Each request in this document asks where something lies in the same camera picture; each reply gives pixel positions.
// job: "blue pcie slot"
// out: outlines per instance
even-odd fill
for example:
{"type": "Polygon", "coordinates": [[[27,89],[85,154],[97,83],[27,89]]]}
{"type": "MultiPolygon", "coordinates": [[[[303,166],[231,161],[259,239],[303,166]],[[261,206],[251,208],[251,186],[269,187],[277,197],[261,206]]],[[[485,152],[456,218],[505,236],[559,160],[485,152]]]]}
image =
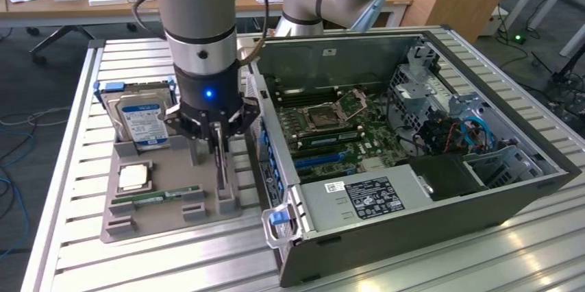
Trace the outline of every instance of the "blue pcie slot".
{"type": "Polygon", "coordinates": [[[301,167],[311,167],[313,165],[320,165],[325,163],[335,163],[343,160],[345,157],[345,152],[340,152],[337,154],[327,155],[317,158],[308,158],[307,160],[297,160],[295,162],[295,167],[300,169],[301,167]]]}

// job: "network cable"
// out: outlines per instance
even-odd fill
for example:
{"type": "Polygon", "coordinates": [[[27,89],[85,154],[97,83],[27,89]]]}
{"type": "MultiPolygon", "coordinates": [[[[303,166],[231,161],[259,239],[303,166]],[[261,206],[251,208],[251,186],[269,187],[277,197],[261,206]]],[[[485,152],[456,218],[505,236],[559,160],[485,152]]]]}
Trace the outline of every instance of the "network cable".
{"type": "Polygon", "coordinates": [[[7,122],[7,121],[3,121],[2,119],[4,119],[4,118],[8,117],[8,116],[22,116],[22,115],[25,115],[25,114],[12,114],[12,115],[7,115],[6,117],[3,117],[3,118],[0,119],[0,125],[15,126],[15,125],[22,125],[22,124],[28,124],[28,125],[36,125],[36,126],[53,126],[53,125],[64,124],[64,123],[67,123],[67,121],[68,121],[67,119],[64,119],[64,120],[61,120],[61,121],[57,121],[57,122],[43,123],[43,124],[40,124],[40,123],[33,123],[33,121],[35,121],[37,118],[45,116],[47,114],[52,114],[52,113],[55,113],[55,112],[60,112],[60,111],[71,110],[71,109],[72,109],[71,107],[56,107],[56,108],[49,108],[49,109],[47,109],[47,110],[44,110],[44,111],[35,112],[33,114],[28,114],[28,118],[27,118],[24,121],[18,121],[18,122],[7,122]]]}
{"type": "Polygon", "coordinates": [[[25,203],[22,200],[22,194],[20,194],[19,187],[8,179],[0,178],[0,182],[3,182],[7,185],[7,187],[14,190],[16,201],[19,202],[19,205],[20,205],[23,221],[25,222],[25,231],[23,233],[23,236],[19,239],[19,241],[16,242],[16,244],[12,246],[12,248],[6,250],[0,254],[0,260],[2,260],[12,252],[12,250],[18,249],[19,246],[27,241],[28,235],[29,235],[29,232],[31,232],[31,222],[28,220],[28,213],[27,213],[25,203]]]}

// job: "ram module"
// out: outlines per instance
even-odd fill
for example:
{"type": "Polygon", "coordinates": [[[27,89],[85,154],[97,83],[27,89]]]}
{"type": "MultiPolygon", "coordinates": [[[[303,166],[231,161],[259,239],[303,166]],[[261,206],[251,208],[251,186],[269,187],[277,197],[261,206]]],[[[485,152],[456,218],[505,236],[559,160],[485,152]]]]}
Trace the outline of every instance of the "ram module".
{"type": "Polygon", "coordinates": [[[323,134],[317,136],[305,136],[299,138],[297,146],[299,146],[299,150],[304,150],[304,149],[324,147],[331,145],[341,145],[344,143],[352,143],[355,141],[360,141],[363,137],[364,137],[363,130],[323,134]]]}
{"type": "Polygon", "coordinates": [[[112,204],[132,202],[133,205],[151,205],[180,199],[184,193],[197,191],[200,186],[183,187],[169,191],[153,191],[140,195],[120,197],[112,200],[112,204]]]}

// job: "hard drive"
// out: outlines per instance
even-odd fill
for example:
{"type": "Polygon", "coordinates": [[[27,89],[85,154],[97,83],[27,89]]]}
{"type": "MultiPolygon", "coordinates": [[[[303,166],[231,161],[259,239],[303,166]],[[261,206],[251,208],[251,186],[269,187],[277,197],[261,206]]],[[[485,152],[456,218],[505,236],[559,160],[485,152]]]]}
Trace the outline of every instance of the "hard drive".
{"type": "Polygon", "coordinates": [[[95,95],[108,112],[117,142],[133,141],[139,151],[168,147],[176,132],[164,124],[165,110],[176,103],[175,82],[95,86],[95,95]]]}

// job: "floor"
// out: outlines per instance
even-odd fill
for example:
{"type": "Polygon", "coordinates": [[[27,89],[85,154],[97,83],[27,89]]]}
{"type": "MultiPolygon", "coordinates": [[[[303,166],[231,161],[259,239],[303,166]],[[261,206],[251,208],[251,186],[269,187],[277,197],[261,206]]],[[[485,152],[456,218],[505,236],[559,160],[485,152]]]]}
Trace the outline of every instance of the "floor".
{"type": "MultiPolygon", "coordinates": [[[[503,0],[503,8],[511,11],[516,2],[517,0],[503,0]]],[[[511,33],[523,29],[525,19],[539,2],[540,0],[531,2],[511,28],[511,33]]],[[[539,53],[552,70],[565,64],[567,59],[560,57],[557,53],[584,23],[584,11],[560,2],[540,26],[541,39],[536,40],[528,37],[528,42],[523,45],[523,48],[528,52],[535,51],[535,53],[539,53]]],[[[55,28],[40,28],[41,36],[49,35],[53,30],[55,28]]],[[[93,26],[88,27],[88,30],[96,38],[103,39],[149,37],[145,31],[129,32],[125,25],[93,26]]],[[[0,30],[0,35],[6,33],[7,30],[0,30]]],[[[85,55],[87,40],[76,33],[59,40],[59,43],[43,53],[48,58],[48,65],[44,67],[36,66],[28,60],[27,54],[27,51],[39,40],[40,37],[27,35],[24,29],[19,28],[14,30],[11,37],[0,42],[0,62],[3,63],[0,116],[39,112],[48,108],[71,105],[85,55]]],[[[523,55],[520,51],[507,47],[493,38],[480,38],[476,47],[497,64],[523,55]]],[[[519,82],[535,88],[547,87],[549,73],[543,67],[532,65],[531,58],[509,64],[505,69],[519,82]]],[[[575,72],[580,72],[580,74],[585,72],[585,59],[579,63],[575,72]]],[[[51,123],[65,118],[67,112],[56,112],[39,119],[39,123],[51,123]]],[[[577,119],[571,117],[567,119],[576,129],[581,128],[581,122],[577,119]]],[[[11,128],[11,131],[29,132],[31,128],[31,125],[24,124],[18,129],[11,128]]],[[[0,291],[18,291],[22,284],[64,129],[65,125],[63,124],[39,127],[35,131],[36,147],[33,151],[22,161],[7,167],[24,198],[31,220],[31,231],[16,252],[6,258],[0,258],[0,291]]],[[[22,141],[22,138],[24,136],[0,133],[2,153],[10,150],[22,141]]],[[[7,208],[8,200],[10,197],[0,197],[0,211],[7,208]]],[[[18,242],[24,228],[22,212],[15,206],[7,217],[0,220],[0,253],[18,242]]]]}

